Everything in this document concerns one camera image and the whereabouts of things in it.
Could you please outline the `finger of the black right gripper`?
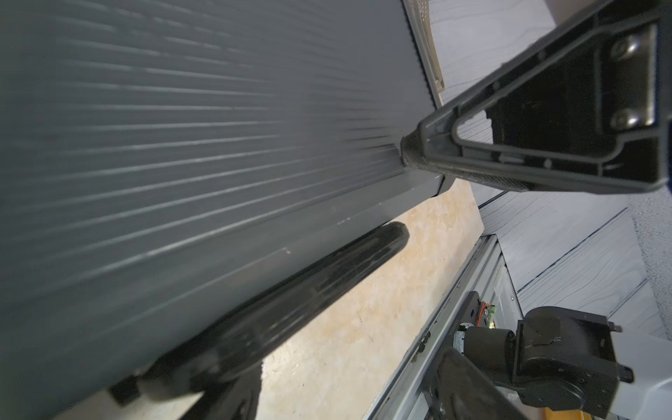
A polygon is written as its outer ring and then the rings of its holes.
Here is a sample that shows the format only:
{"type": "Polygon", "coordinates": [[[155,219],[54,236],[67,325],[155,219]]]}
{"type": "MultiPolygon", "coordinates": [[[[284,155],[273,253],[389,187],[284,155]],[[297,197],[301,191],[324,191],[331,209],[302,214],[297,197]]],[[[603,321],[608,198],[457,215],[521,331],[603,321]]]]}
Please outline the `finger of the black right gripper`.
{"type": "Polygon", "coordinates": [[[406,166],[503,191],[671,187],[671,4],[597,1],[425,117],[406,166]]]}

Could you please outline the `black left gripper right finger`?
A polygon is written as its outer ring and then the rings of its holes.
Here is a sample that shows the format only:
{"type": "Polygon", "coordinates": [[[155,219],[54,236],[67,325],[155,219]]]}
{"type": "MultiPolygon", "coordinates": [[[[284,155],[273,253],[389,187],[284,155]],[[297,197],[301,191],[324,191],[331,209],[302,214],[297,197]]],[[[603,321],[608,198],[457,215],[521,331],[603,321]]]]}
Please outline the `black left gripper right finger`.
{"type": "Polygon", "coordinates": [[[525,419],[526,416],[455,348],[436,358],[428,419],[525,419]]]}

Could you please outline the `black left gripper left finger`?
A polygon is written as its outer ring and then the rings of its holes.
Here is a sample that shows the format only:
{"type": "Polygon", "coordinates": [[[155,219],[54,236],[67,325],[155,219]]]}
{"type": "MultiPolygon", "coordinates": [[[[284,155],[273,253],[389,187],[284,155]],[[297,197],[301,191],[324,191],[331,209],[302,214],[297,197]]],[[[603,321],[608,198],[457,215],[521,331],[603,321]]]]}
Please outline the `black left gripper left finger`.
{"type": "Polygon", "coordinates": [[[255,367],[234,381],[208,388],[180,419],[255,419],[262,389],[262,373],[262,367],[255,367]]]}

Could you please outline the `large dark grey poker case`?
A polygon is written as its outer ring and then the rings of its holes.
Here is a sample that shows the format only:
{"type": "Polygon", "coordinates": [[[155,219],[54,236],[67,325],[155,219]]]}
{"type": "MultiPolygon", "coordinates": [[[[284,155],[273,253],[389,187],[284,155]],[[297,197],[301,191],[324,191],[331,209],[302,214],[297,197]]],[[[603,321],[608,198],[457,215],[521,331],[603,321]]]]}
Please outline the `large dark grey poker case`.
{"type": "Polygon", "coordinates": [[[42,419],[436,195],[403,1],[1,4],[1,416],[42,419]]]}

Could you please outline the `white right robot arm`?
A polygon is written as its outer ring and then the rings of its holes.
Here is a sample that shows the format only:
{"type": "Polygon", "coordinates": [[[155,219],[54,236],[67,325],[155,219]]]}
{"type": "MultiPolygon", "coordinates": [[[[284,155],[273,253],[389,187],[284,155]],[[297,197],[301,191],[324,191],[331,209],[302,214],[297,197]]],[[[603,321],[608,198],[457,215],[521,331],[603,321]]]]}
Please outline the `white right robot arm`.
{"type": "MultiPolygon", "coordinates": [[[[408,167],[503,191],[670,189],[671,4],[598,1],[425,117],[408,167]]],[[[671,345],[601,315],[531,310],[514,330],[470,327],[437,360],[455,419],[517,419],[524,404],[599,418],[671,416],[671,345]]]]}

